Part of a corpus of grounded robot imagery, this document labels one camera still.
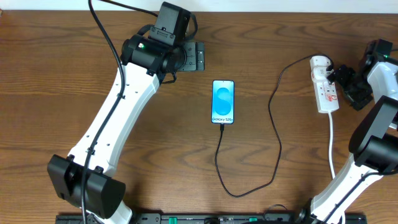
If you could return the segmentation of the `white power strip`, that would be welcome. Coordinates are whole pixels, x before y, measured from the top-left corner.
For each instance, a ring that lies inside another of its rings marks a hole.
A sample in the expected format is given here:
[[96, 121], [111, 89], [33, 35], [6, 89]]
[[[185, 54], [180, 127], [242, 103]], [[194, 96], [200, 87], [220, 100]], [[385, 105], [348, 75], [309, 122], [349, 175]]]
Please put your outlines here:
[[319, 113], [331, 113], [338, 110], [339, 103], [336, 94], [336, 86], [326, 78], [327, 72], [323, 68], [314, 68], [311, 78], [315, 90], [315, 99]]

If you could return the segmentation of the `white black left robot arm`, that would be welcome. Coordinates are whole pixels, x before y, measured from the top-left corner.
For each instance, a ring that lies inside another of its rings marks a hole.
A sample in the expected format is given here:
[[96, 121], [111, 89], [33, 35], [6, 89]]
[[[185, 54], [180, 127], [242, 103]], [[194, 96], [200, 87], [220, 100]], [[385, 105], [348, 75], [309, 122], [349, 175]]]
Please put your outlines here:
[[112, 88], [85, 135], [67, 156], [52, 156], [47, 172], [59, 198], [81, 210], [57, 223], [129, 223], [124, 183], [116, 180], [121, 151], [140, 113], [167, 74], [202, 71], [205, 46], [194, 41], [194, 13], [164, 2], [154, 24], [139, 29], [114, 51]]

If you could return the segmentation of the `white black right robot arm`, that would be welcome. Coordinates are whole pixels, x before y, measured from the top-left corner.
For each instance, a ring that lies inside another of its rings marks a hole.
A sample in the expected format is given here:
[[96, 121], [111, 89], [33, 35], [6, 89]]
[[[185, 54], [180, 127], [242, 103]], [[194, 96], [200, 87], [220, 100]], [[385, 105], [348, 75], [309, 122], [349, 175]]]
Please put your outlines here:
[[299, 223], [339, 223], [345, 210], [371, 184], [397, 174], [397, 137], [387, 133], [397, 128], [397, 60], [390, 56], [393, 44], [378, 39], [368, 43], [359, 70], [342, 65], [333, 69], [326, 56], [310, 60], [315, 87], [327, 101], [338, 84], [357, 111], [371, 101], [373, 108], [355, 129], [349, 141], [349, 158], [320, 194], [300, 212]]

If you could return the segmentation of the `blue Samsung smartphone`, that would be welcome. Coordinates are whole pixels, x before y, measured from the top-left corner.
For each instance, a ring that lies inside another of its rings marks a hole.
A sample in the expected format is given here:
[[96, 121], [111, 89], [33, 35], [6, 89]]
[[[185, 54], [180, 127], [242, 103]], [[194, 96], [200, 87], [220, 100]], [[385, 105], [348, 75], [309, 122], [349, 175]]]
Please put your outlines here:
[[234, 81], [214, 80], [212, 86], [211, 122], [234, 123]]

